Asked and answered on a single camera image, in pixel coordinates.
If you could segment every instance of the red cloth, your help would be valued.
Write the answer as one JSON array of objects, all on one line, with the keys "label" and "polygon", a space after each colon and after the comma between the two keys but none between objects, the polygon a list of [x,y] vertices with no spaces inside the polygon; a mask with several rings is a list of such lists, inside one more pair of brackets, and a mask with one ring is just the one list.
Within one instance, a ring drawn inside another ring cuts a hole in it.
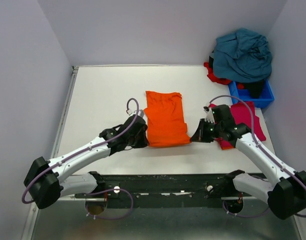
[{"label": "red cloth", "polygon": [[[218,78],[218,77],[216,77],[215,75],[214,75],[214,73],[213,73],[213,69],[212,68],[210,68],[209,67],[209,64],[208,64],[208,62],[206,63],[204,63],[204,67],[206,67],[207,68],[207,70],[208,70],[208,78],[212,81],[212,82],[214,82],[214,83],[218,83],[218,84],[223,84],[223,85],[229,85],[232,81],[231,80],[229,80],[229,79],[226,79],[226,78]],[[244,85],[243,84],[241,84],[241,83],[237,83],[237,89],[244,89]]]},{"label": "red cloth", "polygon": [[[262,131],[261,125],[259,124],[259,118],[255,115],[255,107],[254,107],[254,103],[251,101],[247,101],[246,102],[247,105],[249,105],[249,107],[252,110],[253,113],[253,117],[254,117],[254,132],[256,134],[256,136],[258,137],[258,139],[260,141],[265,141],[266,137]],[[247,126],[249,126],[249,128],[251,128],[251,116],[249,114],[248,109],[244,106],[243,103],[238,102],[234,105],[231,106],[231,113],[235,119],[235,123],[236,124],[240,124],[240,123],[245,123]],[[232,149],[233,146],[224,140],[220,140],[219,142],[220,147],[225,150],[225,149]]]}]

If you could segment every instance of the blue plastic bin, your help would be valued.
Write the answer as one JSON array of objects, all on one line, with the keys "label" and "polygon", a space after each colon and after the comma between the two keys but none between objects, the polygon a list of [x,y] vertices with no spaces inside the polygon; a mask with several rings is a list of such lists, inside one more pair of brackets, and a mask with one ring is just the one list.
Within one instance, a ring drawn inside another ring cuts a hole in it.
[{"label": "blue plastic bin", "polygon": [[[259,98],[251,98],[247,89],[237,89],[236,82],[234,81],[228,85],[228,88],[232,96],[236,96],[243,101],[252,101],[256,108],[267,107],[272,101],[274,101],[274,96],[267,79],[265,80],[264,88]],[[238,100],[232,99],[233,104],[237,102]]]}]

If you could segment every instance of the white table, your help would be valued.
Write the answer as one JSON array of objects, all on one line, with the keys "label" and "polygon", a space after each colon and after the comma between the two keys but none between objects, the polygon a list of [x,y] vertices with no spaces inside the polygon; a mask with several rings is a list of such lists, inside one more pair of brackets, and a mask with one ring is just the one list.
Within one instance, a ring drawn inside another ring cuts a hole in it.
[{"label": "white table", "polygon": [[[126,102],[134,97],[140,108],[147,107],[145,91],[182,94],[184,119],[192,136],[199,119],[205,117],[203,106],[213,97],[227,95],[227,86],[211,82],[203,66],[97,66],[79,67],[67,119],[59,144],[59,155],[66,154],[92,140],[99,133],[124,123]],[[215,104],[230,104],[221,98]],[[256,110],[267,138],[273,146],[260,109]],[[81,169],[77,174],[97,171],[103,175],[143,174],[222,174],[241,169],[260,170],[236,149],[221,150],[218,143],[191,143],[185,146],[133,149],[118,152]]]}]

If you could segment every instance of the folded orange shirt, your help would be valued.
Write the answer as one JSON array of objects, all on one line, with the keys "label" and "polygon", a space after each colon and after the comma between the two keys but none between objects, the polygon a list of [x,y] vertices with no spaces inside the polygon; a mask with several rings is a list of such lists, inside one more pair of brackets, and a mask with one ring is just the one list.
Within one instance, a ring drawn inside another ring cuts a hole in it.
[{"label": "folded orange shirt", "polygon": [[148,118],[147,139],[150,147],[172,147],[189,144],[184,122],[182,95],[177,92],[146,91]]}]

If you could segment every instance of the metal floor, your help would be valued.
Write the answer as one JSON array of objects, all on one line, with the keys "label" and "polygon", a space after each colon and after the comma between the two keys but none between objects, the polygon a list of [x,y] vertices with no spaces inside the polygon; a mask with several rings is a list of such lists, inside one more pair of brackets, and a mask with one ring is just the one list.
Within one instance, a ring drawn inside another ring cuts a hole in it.
[{"label": "metal floor", "polygon": [[[267,206],[244,200],[241,213],[253,215]],[[300,240],[293,217],[279,220],[271,212],[242,219],[219,208],[138,208],[125,219],[93,220],[86,217],[85,202],[59,200],[40,210],[33,240]],[[109,216],[125,209],[109,209]]]}]

